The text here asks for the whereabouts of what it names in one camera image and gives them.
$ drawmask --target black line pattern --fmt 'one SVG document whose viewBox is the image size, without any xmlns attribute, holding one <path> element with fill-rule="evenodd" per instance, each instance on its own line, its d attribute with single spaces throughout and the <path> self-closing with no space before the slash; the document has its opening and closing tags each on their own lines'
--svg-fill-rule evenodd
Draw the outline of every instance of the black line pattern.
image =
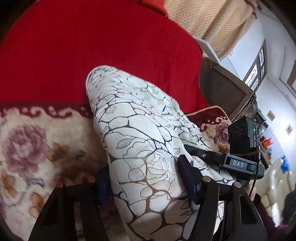
<svg viewBox="0 0 296 241">
<path fill-rule="evenodd" d="M 188 202 L 176 170 L 185 154 L 203 175 L 233 178 L 190 156 L 184 144 L 211 150 L 178 103 L 155 85 L 110 66 L 86 80 L 94 126 L 108 154 L 115 204 L 131 241 L 188 240 L 199 207 Z M 216 228 L 223 217 L 223 203 Z"/>
</svg>

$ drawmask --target red fabric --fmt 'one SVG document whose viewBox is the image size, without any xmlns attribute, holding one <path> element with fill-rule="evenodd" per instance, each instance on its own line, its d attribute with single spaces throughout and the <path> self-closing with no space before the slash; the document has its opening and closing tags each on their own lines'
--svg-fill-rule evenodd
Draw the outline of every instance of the red fabric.
<svg viewBox="0 0 296 241">
<path fill-rule="evenodd" d="M 168 13 L 164 8 L 165 0 L 133 0 L 133 1 L 139 4 L 142 4 L 143 6 L 146 6 L 157 13 L 160 13 L 162 16 L 165 16 L 165 17 L 168 16 Z"/>
<path fill-rule="evenodd" d="M 152 82 L 193 112 L 208 106 L 198 86 L 201 59 L 182 28 L 133 2 L 38 1 L 0 45 L 0 105 L 88 103 L 88 73 L 110 65 Z"/>
</svg>

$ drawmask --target floral blanket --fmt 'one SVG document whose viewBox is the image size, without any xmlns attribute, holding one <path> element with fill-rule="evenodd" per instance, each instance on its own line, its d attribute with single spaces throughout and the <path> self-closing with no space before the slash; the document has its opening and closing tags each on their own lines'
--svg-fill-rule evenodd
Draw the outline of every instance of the floral blanket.
<svg viewBox="0 0 296 241">
<path fill-rule="evenodd" d="M 163 233 L 169 233 L 167 240 L 186 240 L 198 207 L 187 201 L 176 173 L 176 157 L 184 153 L 181 143 L 227 151 L 229 119 L 218 107 L 209 108 L 190 114 L 188 118 L 195 125 L 180 111 L 178 103 L 159 88 L 112 67 L 94 69 L 87 81 L 88 91 L 98 97 L 89 95 L 103 145 L 94 130 L 93 116 L 85 107 L 61 103 L 0 106 L 0 215 L 12 232 L 26 241 L 56 183 L 81 183 L 109 162 L 114 199 L 121 214 L 120 217 L 113 199 L 100 207 L 109 239 L 160 240 Z M 100 91 L 96 92 L 95 86 L 100 86 Z M 126 110 L 119 106 L 131 106 L 132 102 L 136 108 Z M 131 111 L 137 111 L 136 122 L 131 121 Z M 141 123 L 144 129 L 136 130 L 134 123 Z M 158 136 L 151 141 L 154 130 Z M 155 161 L 147 156 L 152 148 L 157 149 Z M 136 161 L 126 165 L 128 157 L 124 153 L 143 153 L 144 157 L 140 156 L 141 161 L 133 157 Z M 187 158 L 204 175 L 223 183 L 233 182 L 222 170 L 207 167 L 196 157 Z M 147 172 L 141 163 L 147 165 Z M 220 204 L 217 224 L 222 215 Z M 81 222 L 79 217 L 75 220 L 81 240 Z"/>
</svg>

